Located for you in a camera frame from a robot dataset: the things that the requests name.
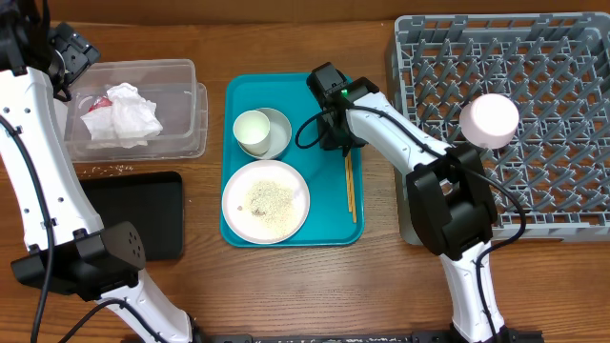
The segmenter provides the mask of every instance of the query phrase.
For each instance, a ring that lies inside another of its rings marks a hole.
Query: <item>teal tray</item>
[[[345,160],[341,151],[324,151],[318,145],[308,150],[295,145],[295,132],[320,107],[305,80],[308,73],[253,74],[236,77],[227,88],[225,132],[222,157],[222,191],[238,169],[254,159],[237,145],[233,122],[247,110],[273,108],[283,112],[293,127],[291,142],[278,160],[293,166],[305,179],[311,196],[311,208],[305,224],[290,239],[273,245],[257,245],[239,238],[220,214],[220,233],[224,239],[241,248],[312,247],[352,244],[364,231],[362,200],[362,161],[360,150],[352,150],[352,168],[356,196],[356,223],[348,212]],[[309,125],[300,139],[311,142],[317,137],[315,123]]]

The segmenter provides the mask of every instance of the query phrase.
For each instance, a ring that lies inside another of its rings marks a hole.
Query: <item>black pad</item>
[[[175,171],[82,180],[105,227],[129,221],[148,261],[177,259],[184,248],[182,177]]]

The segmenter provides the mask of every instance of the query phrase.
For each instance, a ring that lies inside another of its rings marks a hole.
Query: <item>crumpled tissue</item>
[[[163,126],[154,116],[156,104],[146,100],[137,92],[137,88],[122,83],[107,91],[112,105],[97,108],[81,116],[91,134],[91,140],[126,139],[157,136]],[[119,143],[91,143],[89,149],[133,148],[146,146],[146,141],[122,141]]]

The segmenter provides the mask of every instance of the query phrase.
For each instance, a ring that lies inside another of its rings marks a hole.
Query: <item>gray dish rack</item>
[[[386,51],[388,98],[461,144],[463,106],[484,93],[510,97],[518,131],[480,157],[528,211],[524,237],[610,241],[609,48],[606,13],[401,16]],[[410,226],[402,180],[396,173],[401,228]],[[519,215],[505,196],[495,200],[494,237],[507,238]]]

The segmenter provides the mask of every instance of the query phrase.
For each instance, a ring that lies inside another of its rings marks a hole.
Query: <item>wooden table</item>
[[[438,258],[398,234],[392,166],[362,152],[366,230],[352,246],[237,249],[219,234],[224,93],[239,74],[310,71],[326,61],[385,89],[392,22],[201,27],[87,27],[103,61],[190,58],[210,99],[205,154],[195,160],[122,163],[129,173],[177,171],[185,189],[182,259],[149,263],[157,285],[207,333],[408,333],[446,329],[452,304]],[[98,176],[116,164],[77,165]],[[93,167],[102,167],[92,172]],[[30,338],[39,291],[15,281],[10,262],[25,255],[17,202],[0,172],[0,341]],[[610,245],[522,242],[492,257],[498,305],[507,324],[543,330],[547,342],[610,340]],[[92,307],[51,294],[42,342],[56,342]],[[75,342],[117,342],[132,334],[109,311]]]

